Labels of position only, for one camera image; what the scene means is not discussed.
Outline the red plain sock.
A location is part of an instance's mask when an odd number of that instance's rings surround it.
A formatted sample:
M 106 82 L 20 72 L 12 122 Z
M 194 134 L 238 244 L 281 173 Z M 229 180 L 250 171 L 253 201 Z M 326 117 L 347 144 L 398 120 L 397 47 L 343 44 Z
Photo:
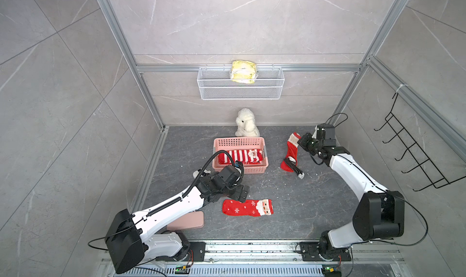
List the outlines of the red plain sock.
M 298 141 L 301 136 L 298 133 L 292 133 L 287 141 L 287 153 L 285 159 L 282 161 L 280 168 L 284 171 L 293 173 L 293 169 L 286 163 L 286 159 L 290 160 L 295 166 L 297 166 L 297 152 L 298 152 Z

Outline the red snowflake sock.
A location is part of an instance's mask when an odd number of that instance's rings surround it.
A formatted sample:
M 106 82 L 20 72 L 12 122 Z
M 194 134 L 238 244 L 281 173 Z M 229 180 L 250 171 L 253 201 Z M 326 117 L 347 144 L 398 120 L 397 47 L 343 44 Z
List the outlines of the red snowflake sock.
M 225 200 L 222 205 L 222 212 L 228 216 L 270 216 L 274 214 L 272 201 L 263 200 L 246 200 L 245 202 Z

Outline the red white santa sock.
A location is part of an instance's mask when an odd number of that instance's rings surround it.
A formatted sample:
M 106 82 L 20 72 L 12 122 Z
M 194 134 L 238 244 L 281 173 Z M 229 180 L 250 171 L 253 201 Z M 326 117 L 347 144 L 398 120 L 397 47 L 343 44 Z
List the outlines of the red white santa sock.
M 263 162 L 263 152 L 258 149 L 231 150 L 228 154 L 234 161 L 243 165 L 259 165 Z

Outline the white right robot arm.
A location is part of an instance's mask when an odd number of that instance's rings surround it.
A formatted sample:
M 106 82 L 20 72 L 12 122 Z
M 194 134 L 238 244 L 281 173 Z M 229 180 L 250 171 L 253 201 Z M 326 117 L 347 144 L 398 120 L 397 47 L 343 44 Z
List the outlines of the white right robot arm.
M 378 183 L 346 148 L 337 145 L 335 129 L 334 125 L 320 124 L 313 133 L 306 133 L 297 141 L 312 157 L 317 156 L 335 171 L 359 201 L 348 224 L 321 234 L 319 256 L 326 261 L 354 244 L 373 241 L 393 244 L 393 238 L 404 234 L 405 206 L 408 205 L 401 193 Z

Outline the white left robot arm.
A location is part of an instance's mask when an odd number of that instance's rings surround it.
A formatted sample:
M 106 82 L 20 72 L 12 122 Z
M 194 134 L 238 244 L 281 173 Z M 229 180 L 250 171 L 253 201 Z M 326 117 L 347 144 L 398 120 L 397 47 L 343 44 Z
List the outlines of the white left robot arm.
M 117 274 L 159 257 L 183 259 L 189 253 L 189 241 L 180 232 L 163 234 L 161 229 L 220 198 L 246 201 L 250 188 L 241 183 L 245 174 L 243 163 L 225 150 L 214 153 L 208 162 L 220 154 L 230 160 L 221 171 L 207 173 L 204 165 L 193 182 L 175 196 L 145 210 L 131 213 L 124 209 L 115 215 L 102 241 Z

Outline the black white striped sock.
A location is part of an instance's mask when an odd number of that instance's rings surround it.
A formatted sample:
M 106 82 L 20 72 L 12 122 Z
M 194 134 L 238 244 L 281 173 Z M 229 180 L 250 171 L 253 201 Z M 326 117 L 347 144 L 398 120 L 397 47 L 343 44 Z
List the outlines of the black white striped sock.
M 198 178 L 198 177 L 205 177 L 205 176 L 208 176 L 211 174 L 211 171 L 210 170 L 203 170 L 201 171 L 200 169 L 196 170 L 193 172 L 193 177 L 194 179 Z

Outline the pink case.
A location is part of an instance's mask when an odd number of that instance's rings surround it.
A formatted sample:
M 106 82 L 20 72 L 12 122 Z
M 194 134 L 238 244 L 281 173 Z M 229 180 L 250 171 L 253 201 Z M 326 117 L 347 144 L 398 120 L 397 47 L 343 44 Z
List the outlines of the pink case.
M 205 217 L 202 211 L 190 212 L 167 225 L 166 229 L 170 231 L 189 230 L 203 228 Z

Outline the pink plastic basket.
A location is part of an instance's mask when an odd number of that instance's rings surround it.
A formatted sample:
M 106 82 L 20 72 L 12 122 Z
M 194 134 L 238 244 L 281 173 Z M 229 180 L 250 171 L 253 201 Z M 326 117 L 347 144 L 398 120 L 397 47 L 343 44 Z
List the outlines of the pink plastic basket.
M 264 174 L 268 167 L 263 137 L 222 137 L 214 140 L 214 153 L 224 150 L 244 165 L 245 174 Z

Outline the white plush toy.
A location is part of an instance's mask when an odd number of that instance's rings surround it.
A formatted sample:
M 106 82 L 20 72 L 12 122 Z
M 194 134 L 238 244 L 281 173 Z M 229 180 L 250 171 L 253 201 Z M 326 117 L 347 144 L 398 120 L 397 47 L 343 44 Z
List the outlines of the white plush toy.
M 260 132 L 256 126 L 255 115 L 250 109 L 241 109 L 235 121 L 237 124 L 235 135 L 237 137 L 260 137 Z

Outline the yellow packet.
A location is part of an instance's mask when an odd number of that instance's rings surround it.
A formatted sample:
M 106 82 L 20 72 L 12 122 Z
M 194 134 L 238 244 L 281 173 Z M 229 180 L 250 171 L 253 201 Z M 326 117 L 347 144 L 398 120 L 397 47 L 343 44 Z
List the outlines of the yellow packet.
M 231 63 L 230 79 L 241 84 L 254 84 L 257 78 L 257 65 L 247 60 L 235 60 Z

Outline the black wall hook rack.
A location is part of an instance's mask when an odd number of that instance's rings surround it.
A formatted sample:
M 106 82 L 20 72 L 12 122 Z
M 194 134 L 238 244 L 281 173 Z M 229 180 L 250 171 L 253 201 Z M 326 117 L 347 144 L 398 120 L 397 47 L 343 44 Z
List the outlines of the black wall hook rack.
M 375 132 L 380 132 L 385 128 L 388 128 L 392 137 L 387 140 L 382 140 L 383 144 L 389 144 L 395 139 L 399 141 L 403 146 L 403 153 L 394 158 L 396 162 L 402 161 L 406 155 L 409 155 L 415 164 L 405 171 L 401 171 L 403 175 L 407 175 L 413 171 L 421 170 L 422 174 L 427 178 L 428 183 L 421 188 L 413 188 L 414 192 L 421 192 L 427 188 L 433 187 L 434 189 L 440 189 L 449 186 L 453 183 L 465 180 L 465 176 L 458 177 L 454 180 L 448 180 L 444 173 L 439 169 L 431 157 L 426 153 L 425 148 L 421 147 L 418 141 L 413 135 L 407 130 L 403 123 L 394 114 L 394 107 L 398 100 L 398 93 L 394 93 L 392 96 L 392 105 L 383 119 L 383 124 L 379 128 L 375 128 Z

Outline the metal base rail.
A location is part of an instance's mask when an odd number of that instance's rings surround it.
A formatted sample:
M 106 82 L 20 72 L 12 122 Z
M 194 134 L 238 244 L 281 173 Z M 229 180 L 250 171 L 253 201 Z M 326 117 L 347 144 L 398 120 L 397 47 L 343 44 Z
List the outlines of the metal base rail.
M 395 245 L 358 244 L 331 261 L 319 255 L 317 240 L 193 240 L 181 260 L 162 257 L 126 277 L 409 277 Z

